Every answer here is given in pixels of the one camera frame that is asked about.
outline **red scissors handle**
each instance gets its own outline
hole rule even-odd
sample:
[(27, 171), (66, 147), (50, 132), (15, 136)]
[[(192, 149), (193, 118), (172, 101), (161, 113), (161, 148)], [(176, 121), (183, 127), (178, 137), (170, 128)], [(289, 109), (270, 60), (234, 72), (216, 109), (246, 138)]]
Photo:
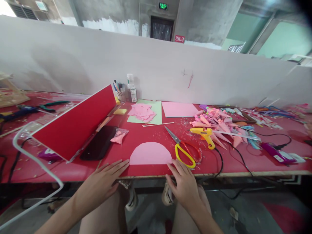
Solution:
[[(190, 156), (192, 156), (192, 157), (194, 158), (195, 162), (197, 162), (197, 163), (200, 163), (200, 162), (201, 162), (201, 160), (202, 160), (202, 157), (201, 157), (202, 153), (200, 152), (199, 148), (197, 148), (196, 146), (194, 146), (190, 141), (186, 141), (186, 142), (181, 141), (180, 143), (181, 143), (182, 145), (184, 145), (186, 151), (188, 152), (188, 154), (189, 154)], [(189, 150), (189, 148), (187, 147), (186, 144), (188, 144), (188, 145), (192, 146), (194, 149), (196, 149), (196, 151), (198, 152), (198, 156), (199, 156), (198, 158), (196, 158), (195, 155), (192, 155), (192, 154), (191, 154), (191, 152), (190, 152), (190, 150)]]

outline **pink paper semicircle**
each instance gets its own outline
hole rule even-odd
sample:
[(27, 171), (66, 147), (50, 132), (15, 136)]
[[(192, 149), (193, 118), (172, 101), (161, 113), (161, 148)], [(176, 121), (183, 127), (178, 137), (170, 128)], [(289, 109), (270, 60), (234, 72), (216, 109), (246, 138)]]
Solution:
[(170, 152), (157, 142), (146, 142), (134, 149), (130, 165), (154, 165), (171, 163)]

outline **black phone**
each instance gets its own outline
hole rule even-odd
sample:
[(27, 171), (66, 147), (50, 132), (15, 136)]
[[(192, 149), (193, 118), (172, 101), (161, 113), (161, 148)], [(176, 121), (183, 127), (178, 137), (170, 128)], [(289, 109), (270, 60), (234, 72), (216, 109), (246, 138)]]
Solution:
[(116, 134), (116, 129), (116, 126), (103, 126), (82, 152), (80, 159), (88, 161), (103, 159), (111, 145), (111, 139)]

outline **green paper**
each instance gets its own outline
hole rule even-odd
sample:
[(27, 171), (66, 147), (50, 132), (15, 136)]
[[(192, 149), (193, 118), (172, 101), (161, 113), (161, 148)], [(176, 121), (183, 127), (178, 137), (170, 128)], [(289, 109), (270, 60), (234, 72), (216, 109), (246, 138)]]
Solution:
[(135, 116), (129, 116), (127, 122), (130, 123), (139, 123), (139, 124), (162, 124), (163, 122), (163, 118), (162, 118), (162, 102), (161, 101), (149, 101), (149, 100), (142, 100), (142, 99), (138, 99), (138, 101), (136, 102), (136, 104), (139, 103), (144, 103), (147, 105), (151, 105), (151, 110), (156, 114), (154, 116), (154, 118), (146, 123), (142, 120), (138, 120)]

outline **green-handled pliers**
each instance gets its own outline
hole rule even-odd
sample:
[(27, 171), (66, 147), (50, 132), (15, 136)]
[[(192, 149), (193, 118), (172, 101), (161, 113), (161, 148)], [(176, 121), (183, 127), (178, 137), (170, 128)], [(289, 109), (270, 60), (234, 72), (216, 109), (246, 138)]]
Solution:
[(60, 104), (65, 104), (65, 103), (69, 103), (70, 101), (57, 101), (57, 102), (50, 102), (50, 103), (47, 103), (47, 104), (44, 104), (44, 105), (40, 105), (40, 106), (37, 106), (38, 108), (41, 108), (47, 112), (55, 112), (54, 109), (49, 109), (47, 108), (47, 106), (55, 106), (55, 105), (60, 105)]

